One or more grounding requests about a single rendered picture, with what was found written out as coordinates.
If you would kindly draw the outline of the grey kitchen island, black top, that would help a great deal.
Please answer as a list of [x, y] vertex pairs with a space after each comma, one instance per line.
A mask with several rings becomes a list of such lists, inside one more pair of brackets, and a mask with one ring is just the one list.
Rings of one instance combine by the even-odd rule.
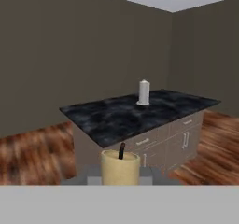
[[[117, 150], [121, 143], [126, 144], [130, 138], [168, 124], [168, 137], [157, 143], [166, 144], [165, 169], [163, 172], [159, 170], [167, 174], [188, 161], [185, 158], [185, 146], [184, 160], [175, 169], [167, 170], [168, 141], [176, 135], [170, 135], [170, 124], [219, 104], [215, 99], [164, 89], [150, 93], [149, 105], [141, 106], [136, 103], [137, 101], [138, 96], [130, 94], [85, 104], [68, 105], [60, 109], [72, 123], [75, 166], [78, 173], [87, 165], [98, 164], [102, 151]], [[125, 150], [140, 156], [139, 152], [147, 147]]]

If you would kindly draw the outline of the cream candle with black wick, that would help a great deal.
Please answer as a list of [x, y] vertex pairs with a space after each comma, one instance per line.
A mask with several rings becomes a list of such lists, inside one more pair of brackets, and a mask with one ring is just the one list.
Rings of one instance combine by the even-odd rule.
[[140, 157], [125, 151], [121, 143], [118, 150], [104, 150], [101, 153], [101, 175], [103, 185], [129, 186], [139, 184]]

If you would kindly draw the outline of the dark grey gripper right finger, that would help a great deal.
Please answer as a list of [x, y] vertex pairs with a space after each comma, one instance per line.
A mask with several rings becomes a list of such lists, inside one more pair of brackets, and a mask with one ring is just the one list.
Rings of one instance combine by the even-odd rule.
[[140, 168], [140, 177], [139, 177], [140, 185], [180, 185], [180, 181], [178, 179], [169, 177], [164, 175], [158, 168], [156, 167], [141, 167]]

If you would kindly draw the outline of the white paper towel roll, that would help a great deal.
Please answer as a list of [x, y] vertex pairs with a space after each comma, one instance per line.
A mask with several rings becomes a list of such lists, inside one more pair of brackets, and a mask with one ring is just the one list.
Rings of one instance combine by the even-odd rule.
[[149, 105], [149, 92], [150, 83], [144, 79], [141, 80], [139, 82], [138, 101], [136, 103], [141, 106]]

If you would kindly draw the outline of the wide grey drawer front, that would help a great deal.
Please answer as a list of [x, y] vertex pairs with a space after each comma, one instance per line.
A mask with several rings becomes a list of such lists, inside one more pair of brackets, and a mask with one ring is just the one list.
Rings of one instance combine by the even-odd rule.
[[[173, 136], [175, 134], [186, 131], [188, 128], [190, 128], [194, 125], [201, 124], [203, 122], [203, 118], [204, 118], [204, 112], [199, 111], [199, 112], [193, 113], [191, 115], [188, 115], [182, 119], [173, 121], [170, 124], [170, 135]], [[192, 119], [192, 123], [187, 124], [187, 125], [183, 124], [184, 121], [187, 121], [189, 119]]]
[[[153, 130], [150, 130], [146, 133], [141, 133], [133, 138], [130, 138], [126, 142], [126, 149], [127, 150], [137, 150], [139, 148], [147, 147], [150, 145], [157, 144], [161, 141], [164, 141], [169, 135], [169, 125], [163, 125], [159, 128], [155, 128]], [[138, 146], [136, 142], [144, 140], [146, 138], [149, 138], [149, 142]]]

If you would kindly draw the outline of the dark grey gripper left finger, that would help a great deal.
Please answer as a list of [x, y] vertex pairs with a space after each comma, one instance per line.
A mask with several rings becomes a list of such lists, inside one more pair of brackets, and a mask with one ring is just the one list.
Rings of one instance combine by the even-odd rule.
[[88, 166], [83, 171], [70, 179], [65, 179], [61, 185], [91, 185], [98, 186], [102, 184], [101, 167]]

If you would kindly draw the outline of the grey cupboard door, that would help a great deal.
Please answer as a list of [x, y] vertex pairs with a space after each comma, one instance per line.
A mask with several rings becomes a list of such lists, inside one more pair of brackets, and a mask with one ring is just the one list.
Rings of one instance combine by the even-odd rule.
[[156, 167], [162, 172], [165, 169], [165, 158], [166, 158], [166, 144], [160, 143], [152, 147], [147, 147], [139, 152], [141, 157], [141, 165], [143, 166], [143, 154], [147, 154], [147, 166]]
[[183, 133], [179, 133], [168, 141], [167, 170], [175, 169], [184, 160]]
[[185, 148], [186, 160], [192, 159], [197, 155], [197, 148], [200, 142], [202, 125], [198, 124], [188, 130], [190, 133], [189, 145]]

